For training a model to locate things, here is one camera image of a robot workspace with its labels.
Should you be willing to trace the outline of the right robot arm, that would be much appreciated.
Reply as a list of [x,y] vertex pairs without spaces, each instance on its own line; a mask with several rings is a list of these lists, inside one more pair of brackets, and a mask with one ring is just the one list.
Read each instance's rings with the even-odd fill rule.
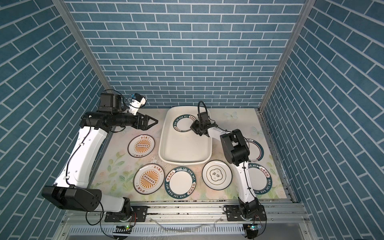
[[239,129],[226,131],[221,129],[210,119],[208,112],[198,113],[198,119],[191,125],[192,131],[199,136],[221,141],[227,162],[234,167],[234,174],[238,180],[239,210],[245,220],[256,219],[266,221],[264,206],[259,202],[252,188],[249,174],[250,149]]

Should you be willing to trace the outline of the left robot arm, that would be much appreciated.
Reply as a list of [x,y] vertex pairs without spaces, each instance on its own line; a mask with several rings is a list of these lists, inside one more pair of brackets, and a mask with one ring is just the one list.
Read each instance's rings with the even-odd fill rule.
[[63,171],[53,185],[43,187],[44,199],[61,210],[110,213],[120,222],[131,220],[130,199],[104,195],[101,190],[88,187],[92,167],[109,133],[116,127],[146,131],[152,127],[149,121],[153,121],[153,125],[158,123],[138,112],[147,103],[144,96],[133,94],[130,99],[127,102],[114,90],[101,93],[98,109],[81,117],[77,141]]

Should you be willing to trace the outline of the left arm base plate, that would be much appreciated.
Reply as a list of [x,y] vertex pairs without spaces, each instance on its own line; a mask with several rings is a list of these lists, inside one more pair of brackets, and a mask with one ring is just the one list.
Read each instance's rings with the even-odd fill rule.
[[147,206],[132,206],[128,213],[124,211],[119,213],[106,212],[106,223],[139,223],[146,220],[148,213]]

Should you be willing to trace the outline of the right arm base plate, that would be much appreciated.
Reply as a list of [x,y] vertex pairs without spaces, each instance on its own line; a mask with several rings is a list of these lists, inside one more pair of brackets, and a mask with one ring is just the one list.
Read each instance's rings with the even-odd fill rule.
[[253,214],[242,215],[239,205],[224,205],[222,207],[228,222],[239,222],[239,221],[261,221],[265,222],[267,220],[266,211],[263,205],[260,205],[259,208]]

